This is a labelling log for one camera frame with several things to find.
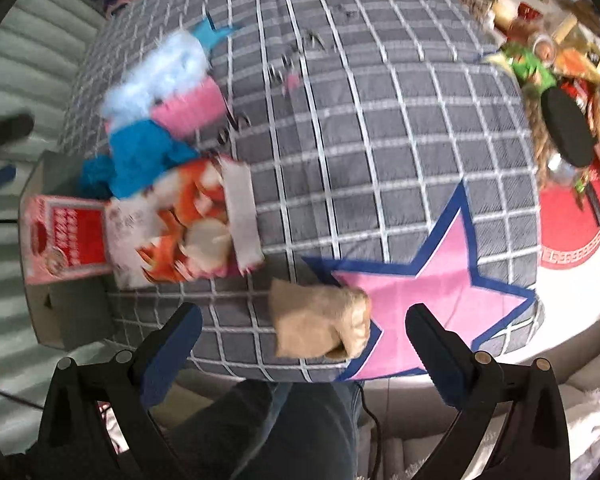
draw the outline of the table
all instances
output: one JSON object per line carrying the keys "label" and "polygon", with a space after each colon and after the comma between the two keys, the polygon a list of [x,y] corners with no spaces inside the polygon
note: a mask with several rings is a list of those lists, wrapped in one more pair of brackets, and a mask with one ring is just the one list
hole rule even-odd
{"label": "table", "polygon": [[[169,31],[208,11],[242,28],[212,53],[213,76],[251,127],[231,153],[251,166],[266,265],[246,278],[112,291],[114,340],[135,347],[183,301],[204,329],[190,364],[275,381],[331,381],[345,362],[279,359],[267,313],[273,276],[315,283],[302,256],[408,263],[464,183],[484,276],[532,286],[539,241],[530,132],[516,85],[479,64],[494,46],[453,0],[140,0],[100,31],[74,87],[60,148],[107,150],[98,105]],[[324,49],[312,42],[317,34]],[[302,85],[269,65],[300,46]],[[196,134],[210,148],[218,128]],[[536,302],[482,345],[522,348]]]}

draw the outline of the black cable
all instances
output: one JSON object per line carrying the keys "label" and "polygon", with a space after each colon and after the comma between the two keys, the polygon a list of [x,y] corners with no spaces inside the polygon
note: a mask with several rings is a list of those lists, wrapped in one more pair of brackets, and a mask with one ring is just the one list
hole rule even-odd
{"label": "black cable", "polygon": [[360,400],[362,400],[362,409],[366,411],[366,414],[373,419],[373,422],[376,425],[376,435],[378,438],[378,444],[376,445],[376,460],[374,462],[374,467],[371,470],[371,475],[369,476],[369,478],[371,480],[377,480],[378,469],[380,468],[380,459],[382,458],[382,431],[380,429],[380,421],[374,415],[374,413],[369,409],[369,407],[366,405],[365,389],[362,386],[362,384],[357,381],[355,381],[354,384],[360,390]]}
{"label": "black cable", "polygon": [[34,410],[40,410],[41,412],[44,411],[44,408],[39,404],[36,404],[35,402],[31,402],[30,400],[23,399],[15,395],[8,394],[7,392],[4,392],[2,390],[0,390],[0,396],[4,397],[5,399],[12,400],[13,402],[17,402],[18,404],[22,404],[23,406],[33,408]]}

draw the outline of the red and white box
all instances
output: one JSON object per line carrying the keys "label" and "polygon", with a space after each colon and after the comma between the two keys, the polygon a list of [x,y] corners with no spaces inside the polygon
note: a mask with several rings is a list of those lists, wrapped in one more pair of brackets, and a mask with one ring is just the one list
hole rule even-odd
{"label": "red and white box", "polygon": [[20,245],[27,285],[109,274],[105,202],[36,195],[21,217]]}

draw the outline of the blue star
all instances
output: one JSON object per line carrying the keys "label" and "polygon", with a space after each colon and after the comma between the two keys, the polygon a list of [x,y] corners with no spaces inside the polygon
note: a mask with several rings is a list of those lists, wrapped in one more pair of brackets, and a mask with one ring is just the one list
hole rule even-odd
{"label": "blue star", "polygon": [[304,258],[328,285],[363,289],[371,300],[371,334],[362,355],[338,380],[426,373],[406,336],[404,317],[425,303],[473,351],[533,305],[535,293],[478,272],[475,229],[462,184],[410,264]]}
{"label": "blue star", "polygon": [[224,41],[230,34],[238,30],[233,25],[228,27],[216,28],[211,15],[207,14],[205,19],[196,25],[191,34],[200,42],[207,55],[221,41]]}

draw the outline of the open box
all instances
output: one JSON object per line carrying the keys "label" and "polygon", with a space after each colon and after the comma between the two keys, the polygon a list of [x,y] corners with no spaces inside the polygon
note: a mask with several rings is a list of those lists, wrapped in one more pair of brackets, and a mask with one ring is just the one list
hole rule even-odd
{"label": "open box", "polygon": [[[20,195],[18,238],[20,265],[24,237],[24,211],[29,198],[39,195],[76,196],[82,169],[80,156],[43,152]],[[113,334],[113,323],[106,294],[106,276],[27,285],[25,295],[33,330],[40,344],[63,350],[98,341]]]}

